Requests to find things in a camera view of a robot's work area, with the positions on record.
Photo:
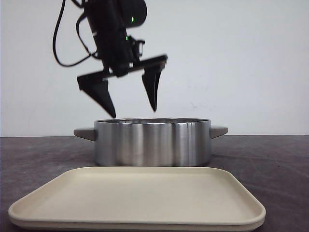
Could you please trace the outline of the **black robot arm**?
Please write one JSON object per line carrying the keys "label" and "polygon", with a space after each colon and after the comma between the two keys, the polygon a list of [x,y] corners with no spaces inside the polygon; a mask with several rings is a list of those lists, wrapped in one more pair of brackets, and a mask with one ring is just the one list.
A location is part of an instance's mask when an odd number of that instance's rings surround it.
{"label": "black robot arm", "polygon": [[142,82],[153,111],[157,110],[159,79],[165,67],[166,54],[141,60],[144,40],[127,34],[128,28],[141,26],[147,17],[143,0],[87,0],[83,2],[103,70],[77,77],[79,89],[96,101],[112,118],[115,108],[108,88],[108,78],[123,77],[143,70]]}

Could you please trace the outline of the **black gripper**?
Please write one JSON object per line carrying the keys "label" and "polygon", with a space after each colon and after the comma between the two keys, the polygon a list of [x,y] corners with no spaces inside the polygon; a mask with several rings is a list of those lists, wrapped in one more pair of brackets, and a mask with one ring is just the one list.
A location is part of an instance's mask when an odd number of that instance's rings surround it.
{"label": "black gripper", "polygon": [[166,54],[140,60],[145,40],[136,40],[127,35],[125,29],[118,31],[97,31],[94,35],[98,58],[103,70],[77,77],[79,89],[98,103],[112,118],[116,112],[109,94],[109,83],[105,78],[122,77],[130,72],[144,69],[142,82],[149,103],[157,111],[157,93],[160,75],[165,68]]}

